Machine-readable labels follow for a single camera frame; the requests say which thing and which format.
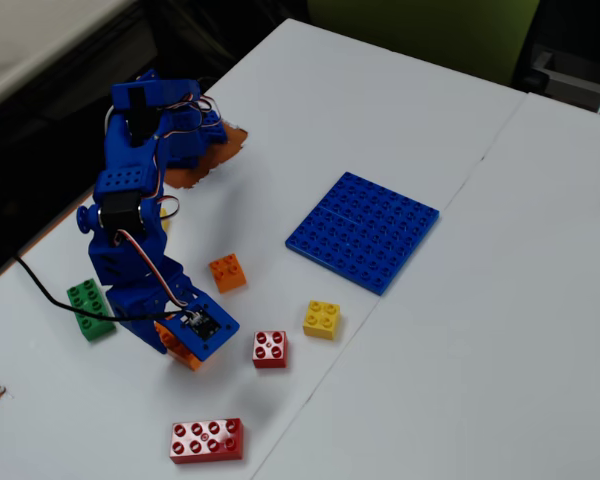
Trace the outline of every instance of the blue robotic arm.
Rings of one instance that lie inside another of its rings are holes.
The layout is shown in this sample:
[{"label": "blue robotic arm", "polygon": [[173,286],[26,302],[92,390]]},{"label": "blue robotic arm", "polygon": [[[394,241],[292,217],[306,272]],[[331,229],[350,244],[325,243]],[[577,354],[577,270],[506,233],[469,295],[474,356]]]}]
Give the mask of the blue robotic arm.
[{"label": "blue robotic arm", "polygon": [[[160,202],[167,167],[195,168],[211,143],[227,141],[226,132],[193,80],[162,80],[150,70],[111,93],[106,169],[96,181],[94,204],[78,209],[78,226],[94,232],[89,256],[102,285],[112,286],[107,298],[114,314],[162,313],[173,303],[181,313],[156,321],[203,362],[239,325],[164,255]],[[166,353],[153,321],[122,325]]]}]

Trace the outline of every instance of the green chair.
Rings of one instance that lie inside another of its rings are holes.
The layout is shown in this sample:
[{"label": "green chair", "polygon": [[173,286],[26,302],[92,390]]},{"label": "green chair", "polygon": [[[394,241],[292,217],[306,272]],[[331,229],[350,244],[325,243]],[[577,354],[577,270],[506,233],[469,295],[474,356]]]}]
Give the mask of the green chair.
[{"label": "green chair", "polygon": [[512,83],[540,0],[308,0],[314,25]]}]

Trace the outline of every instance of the red 2x2 brick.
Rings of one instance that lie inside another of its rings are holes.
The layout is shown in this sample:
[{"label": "red 2x2 brick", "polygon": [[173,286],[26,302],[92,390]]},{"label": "red 2x2 brick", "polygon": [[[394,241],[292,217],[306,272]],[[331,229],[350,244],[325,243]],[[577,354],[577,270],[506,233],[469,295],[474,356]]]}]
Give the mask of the red 2x2 brick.
[{"label": "red 2x2 brick", "polygon": [[256,332],[253,364],[256,368],[287,368],[289,345],[285,332]]}]

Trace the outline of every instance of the green duplo brick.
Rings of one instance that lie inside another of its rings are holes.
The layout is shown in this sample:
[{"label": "green duplo brick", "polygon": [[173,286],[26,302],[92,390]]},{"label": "green duplo brick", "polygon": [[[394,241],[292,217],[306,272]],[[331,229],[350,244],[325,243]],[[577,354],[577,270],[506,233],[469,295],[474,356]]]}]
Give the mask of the green duplo brick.
[{"label": "green duplo brick", "polygon": [[[107,304],[104,302],[102,295],[100,295],[100,290],[93,279],[71,287],[67,290],[67,295],[69,296],[71,305],[76,308],[86,310],[89,313],[109,315]],[[76,313],[75,316],[82,334],[90,342],[116,329],[116,325],[113,322],[97,320],[79,313]]]}]

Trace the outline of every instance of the blue lego plate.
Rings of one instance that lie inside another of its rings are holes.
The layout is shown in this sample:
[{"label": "blue lego plate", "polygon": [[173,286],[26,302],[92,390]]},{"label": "blue lego plate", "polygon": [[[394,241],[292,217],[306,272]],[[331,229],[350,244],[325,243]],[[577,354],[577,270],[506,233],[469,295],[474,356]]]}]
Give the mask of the blue lego plate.
[{"label": "blue lego plate", "polygon": [[382,295],[439,215],[347,172],[285,245]]}]

